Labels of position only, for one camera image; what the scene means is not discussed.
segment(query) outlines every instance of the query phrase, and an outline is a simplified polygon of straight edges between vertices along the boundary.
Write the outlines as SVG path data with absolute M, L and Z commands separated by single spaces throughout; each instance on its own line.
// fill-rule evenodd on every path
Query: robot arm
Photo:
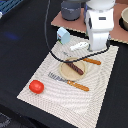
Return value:
M 115 0 L 66 0 L 67 2 L 85 2 L 87 7 L 85 23 L 91 51 L 106 47 L 109 31 L 114 28 L 113 6 Z

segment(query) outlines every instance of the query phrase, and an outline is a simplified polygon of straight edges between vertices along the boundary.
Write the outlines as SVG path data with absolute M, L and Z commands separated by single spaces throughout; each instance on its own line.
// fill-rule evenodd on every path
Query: cable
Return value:
M 45 34 L 45 40 L 46 40 L 46 45 L 47 45 L 47 47 L 48 47 L 48 50 L 49 50 L 49 52 L 51 53 L 51 55 L 52 55 L 56 60 L 58 60 L 58 61 L 60 61 L 60 62 L 63 62 L 63 63 L 73 63 L 73 62 L 77 62 L 77 61 L 83 60 L 84 58 L 88 58 L 88 57 L 91 57 L 91 56 L 94 56 L 94 55 L 98 55 L 98 54 L 104 53 L 104 52 L 106 52 L 106 51 L 109 50 L 110 42 L 108 41 L 108 42 L 106 43 L 106 46 L 107 46 L 107 49 L 106 49 L 106 50 L 101 51 L 101 52 L 97 52 L 97 53 L 94 53 L 94 54 L 90 54 L 90 55 L 87 55 L 87 56 L 85 56 L 85 57 L 82 57 L 82 58 L 73 60 L 73 61 L 64 61 L 64 60 L 61 60 L 60 58 L 56 57 L 55 54 L 53 54 L 53 52 L 51 51 L 50 46 L 49 46 L 49 43 L 48 43 L 48 40 L 47 40 L 46 23 L 47 23 L 49 5 L 50 5 L 50 0 L 48 1 L 47 10 L 46 10 L 46 15 L 45 15 L 44 34 Z

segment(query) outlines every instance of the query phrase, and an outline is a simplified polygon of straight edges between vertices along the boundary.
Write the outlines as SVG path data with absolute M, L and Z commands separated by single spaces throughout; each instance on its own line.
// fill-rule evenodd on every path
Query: knife handle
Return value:
M 73 81 L 70 81 L 70 80 L 68 80 L 67 84 L 72 85 L 72 86 L 74 86 L 76 88 L 79 88 L 81 90 L 84 90 L 84 91 L 89 91 L 89 88 L 88 87 L 83 86 L 83 85 L 80 85 L 80 84 L 77 84 L 77 83 L 75 83 Z
M 83 61 L 87 61 L 87 62 L 90 62 L 90 63 L 93 63 L 93 64 L 101 65 L 100 61 L 89 59 L 89 58 L 84 58 Z

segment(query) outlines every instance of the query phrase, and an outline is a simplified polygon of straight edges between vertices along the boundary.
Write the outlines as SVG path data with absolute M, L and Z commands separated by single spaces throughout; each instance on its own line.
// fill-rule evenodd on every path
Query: striped cloth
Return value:
M 61 59 L 67 58 L 63 52 L 78 58 L 94 53 L 88 52 L 86 48 L 70 51 L 70 46 L 84 41 L 88 42 L 86 39 L 70 35 L 69 43 L 62 45 L 56 42 L 52 51 Z M 89 87 L 89 92 L 49 78 L 49 72 L 60 76 L 58 69 L 60 62 L 49 53 L 17 98 L 78 128 L 95 128 L 117 51 L 118 47 L 110 46 L 106 53 L 90 57 L 101 61 L 101 65 L 85 62 L 88 68 L 87 74 L 76 82 Z M 39 80 L 44 84 L 43 93 L 36 95 L 29 90 L 32 80 Z

